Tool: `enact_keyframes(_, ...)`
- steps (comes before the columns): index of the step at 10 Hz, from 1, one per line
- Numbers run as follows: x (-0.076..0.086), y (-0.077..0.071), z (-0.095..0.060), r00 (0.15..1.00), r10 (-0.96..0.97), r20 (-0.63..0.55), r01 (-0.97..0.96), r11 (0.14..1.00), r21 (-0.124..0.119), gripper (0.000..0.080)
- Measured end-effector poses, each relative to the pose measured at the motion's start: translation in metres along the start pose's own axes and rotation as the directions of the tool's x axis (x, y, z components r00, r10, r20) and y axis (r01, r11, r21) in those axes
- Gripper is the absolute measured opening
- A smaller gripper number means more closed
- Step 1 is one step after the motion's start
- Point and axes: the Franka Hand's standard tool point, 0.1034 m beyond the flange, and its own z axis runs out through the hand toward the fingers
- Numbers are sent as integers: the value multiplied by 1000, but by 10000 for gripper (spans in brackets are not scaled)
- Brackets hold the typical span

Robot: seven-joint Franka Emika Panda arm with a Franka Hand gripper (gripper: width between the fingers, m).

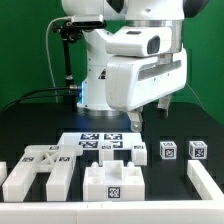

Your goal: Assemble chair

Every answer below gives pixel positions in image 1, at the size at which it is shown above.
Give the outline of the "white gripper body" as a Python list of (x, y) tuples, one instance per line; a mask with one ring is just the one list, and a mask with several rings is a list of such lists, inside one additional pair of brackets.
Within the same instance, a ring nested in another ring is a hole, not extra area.
[(113, 56), (106, 68), (105, 91), (108, 105), (119, 111), (132, 111), (182, 89), (187, 79), (187, 54), (182, 49), (166, 55), (134, 58)]

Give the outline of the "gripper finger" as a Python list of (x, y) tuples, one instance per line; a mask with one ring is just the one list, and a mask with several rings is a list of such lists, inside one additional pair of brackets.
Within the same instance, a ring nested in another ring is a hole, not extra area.
[(131, 122), (131, 130), (133, 132), (141, 132), (142, 131), (142, 109), (137, 108), (127, 113), (130, 122)]
[(172, 95), (166, 95), (159, 99), (158, 101), (158, 116), (161, 120), (164, 120), (168, 117), (169, 106), (171, 103)]

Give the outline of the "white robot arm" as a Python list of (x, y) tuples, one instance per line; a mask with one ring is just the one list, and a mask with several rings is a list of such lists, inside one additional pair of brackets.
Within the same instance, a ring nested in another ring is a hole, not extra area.
[(168, 116), (172, 94), (187, 79), (182, 24), (209, 0), (62, 0), (87, 44), (87, 77), (78, 107), (101, 115), (126, 113), (142, 129), (143, 106), (158, 102)]

